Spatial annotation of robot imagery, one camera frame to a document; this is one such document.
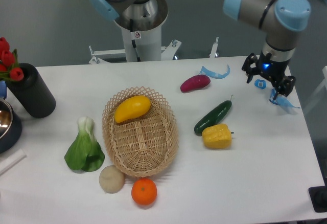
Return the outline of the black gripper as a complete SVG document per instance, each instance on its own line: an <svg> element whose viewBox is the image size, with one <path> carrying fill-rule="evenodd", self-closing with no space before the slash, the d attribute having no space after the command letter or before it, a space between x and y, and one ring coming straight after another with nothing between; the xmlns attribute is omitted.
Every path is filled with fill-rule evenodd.
<svg viewBox="0 0 327 224"><path fill-rule="evenodd" d="M276 100L278 95L287 97L293 91L296 78L294 76L286 76L285 70L288 66L291 58L285 59L282 57L282 61L273 60L272 53L266 54L261 51L259 60L254 53L251 53L245 59L242 65L242 71L246 73L247 81L250 83L253 76L259 75L269 82L275 89L273 100Z"/></svg>

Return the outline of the silver robot base column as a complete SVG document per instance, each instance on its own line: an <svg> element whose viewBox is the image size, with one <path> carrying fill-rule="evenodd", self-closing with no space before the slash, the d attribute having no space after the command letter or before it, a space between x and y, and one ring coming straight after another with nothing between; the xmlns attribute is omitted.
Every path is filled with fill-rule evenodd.
<svg viewBox="0 0 327 224"><path fill-rule="evenodd" d="M161 41L161 28L168 17L166 0L90 0L95 10L121 29L124 48L126 39L143 43Z"/></svg>

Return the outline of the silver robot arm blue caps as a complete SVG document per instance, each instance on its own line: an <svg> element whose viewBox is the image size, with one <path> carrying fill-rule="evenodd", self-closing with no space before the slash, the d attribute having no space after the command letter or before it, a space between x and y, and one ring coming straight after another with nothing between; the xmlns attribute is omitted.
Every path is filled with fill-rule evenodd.
<svg viewBox="0 0 327 224"><path fill-rule="evenodd" d="M311 15L307 0L224 0L223 12L266 33L261 53L251 53L242 70L247 82L259 75L275 89L274 98L289 96L296 78L285 70Z"/></svg>

